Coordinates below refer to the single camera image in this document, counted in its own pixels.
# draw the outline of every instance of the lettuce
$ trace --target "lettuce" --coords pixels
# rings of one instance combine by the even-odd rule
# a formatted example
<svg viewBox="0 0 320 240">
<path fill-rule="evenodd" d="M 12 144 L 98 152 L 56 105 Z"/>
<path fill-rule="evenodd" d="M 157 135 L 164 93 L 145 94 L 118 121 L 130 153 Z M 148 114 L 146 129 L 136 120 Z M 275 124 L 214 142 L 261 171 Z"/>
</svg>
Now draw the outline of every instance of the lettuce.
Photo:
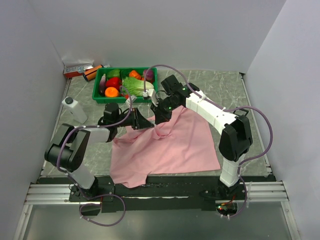
<svg viewBox="0 0 320 240">
<path fill-rule="evenodd" d="M 142 97 L 144 92 L 144 81 L 138 80 L 134 77 L 127 76 L 123 82 L 122 86 L 128 89 L 131 95 L 135 95 L 137 97 Z M 154 89 L 154 86 L 150 82 L 145 82 L 146 89 Z"/>
</svg>

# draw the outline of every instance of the robotic arm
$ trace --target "robotic arm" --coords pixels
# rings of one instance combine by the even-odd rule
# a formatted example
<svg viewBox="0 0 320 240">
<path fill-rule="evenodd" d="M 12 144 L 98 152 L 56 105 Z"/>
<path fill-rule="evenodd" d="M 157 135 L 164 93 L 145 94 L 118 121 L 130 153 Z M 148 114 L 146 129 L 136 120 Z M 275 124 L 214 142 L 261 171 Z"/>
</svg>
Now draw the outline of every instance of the robotic arm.
<svg viewBox="0 0 320 240">
<path fill-rule="evenodd" d="M 147 93 L 151 97 L 151 109 L 155 115 L 155 124 L 168 122 L 172 111 L 179 106 L 191 109 L 206 119 L 221 135 L 219 150 L 223 155 L 222 173 L 220 176 L 220 196 L 226 197 L 234 194 L 239 184 L 237 173 L 239 163 L 244 159 L 253 143 L 249 119 L 245 115 L 224 112 L 218 107 L 199 98 L 186 85 L 182 85 L 174 75 L 161 82 L 167 97 L 156 98 L 154 92 Z M 194 91 L 204 96 L 198 87 L 190 83 Z M 105 105 L 103 117 L 99 120 L 100 126 L 118 123 L 125 119 L 126 111 L 119 113 L 116 103 Z M 129 117 L 121 124 L 108 128 L 83 128 L 74 132 L 68 140 L 69 146 L 65 146 L 61 155 L 60 168 L 67 172 L 89 197 L 97 195 L 98 179 L 91 174 L 83 163 L 83 158 L 88 144 L 110 142 L 117 135 L 117 127 L 132 126 L 133 129 L 152 128 L 154 125 L 145 119 L 137 108 L 133 108 Z M 45 159 L 57 166 L 58 155 L 67 135 L 75 127 L 62 124 L 54 135 L 45 151 Z"/>
</svg>

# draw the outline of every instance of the red bell pepper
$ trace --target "red bell pepper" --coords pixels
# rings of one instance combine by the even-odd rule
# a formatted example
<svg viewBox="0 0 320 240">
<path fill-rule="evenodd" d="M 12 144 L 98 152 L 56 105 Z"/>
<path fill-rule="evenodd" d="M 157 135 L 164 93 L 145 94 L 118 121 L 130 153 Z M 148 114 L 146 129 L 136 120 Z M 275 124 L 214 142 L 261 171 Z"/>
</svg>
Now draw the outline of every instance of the red bell pepper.
<svg viewBox="0 0 320 240">
<path fill-rule="evenodd" d="M 119 77 L 112 77 L 108 81 L 106 81 L 105 86 L 107 88 L 116 88 L 118 91 L 120 90 L 120 86 L 122 85 L 122 80 Z"/>
</svg>

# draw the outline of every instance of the orange and black object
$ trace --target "orange and black object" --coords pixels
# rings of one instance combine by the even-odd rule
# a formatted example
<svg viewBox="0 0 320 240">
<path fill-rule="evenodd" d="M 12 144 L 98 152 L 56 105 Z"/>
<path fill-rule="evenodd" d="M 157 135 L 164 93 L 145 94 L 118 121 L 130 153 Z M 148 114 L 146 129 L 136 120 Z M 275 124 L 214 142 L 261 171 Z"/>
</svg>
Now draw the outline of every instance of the orange and black object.
<svg viewBox="0 0 320 240">
<path fill-rule="evenodd" d="M 97 70 L 100 69 L 100 68 L 103 68 L 103 67 L 104 67 L 103 65 L 99 65 L 99 66 L 96 66 L 94 68 L 88 69 L 87 71 L 82 73 L 82 76 L 84 77 L 84 79 L 87 82 L 89 82 L 89 81 L 91 81 L 92 79 L 94 79 L 96 77 Z"/>
</svg>

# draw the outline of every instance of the pink cloth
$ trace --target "pink cloth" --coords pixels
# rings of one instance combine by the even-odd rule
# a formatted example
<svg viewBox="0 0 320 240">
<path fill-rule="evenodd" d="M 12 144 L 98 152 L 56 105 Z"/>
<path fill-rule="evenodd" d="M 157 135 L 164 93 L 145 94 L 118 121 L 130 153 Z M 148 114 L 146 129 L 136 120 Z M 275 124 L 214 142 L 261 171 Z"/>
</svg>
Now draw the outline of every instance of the pink cloth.
<svg viewBox="0 0 320 240">
<path fill-rule="evenodd" d="M 154 128 L 126 131 L 112 144 L 110 176 L 115 184 L 134 188 L 145 184 L 149 174 L 220 169 L 209 124 L 190 109 L 178 107 L 169 122 Z"/>
</svg>

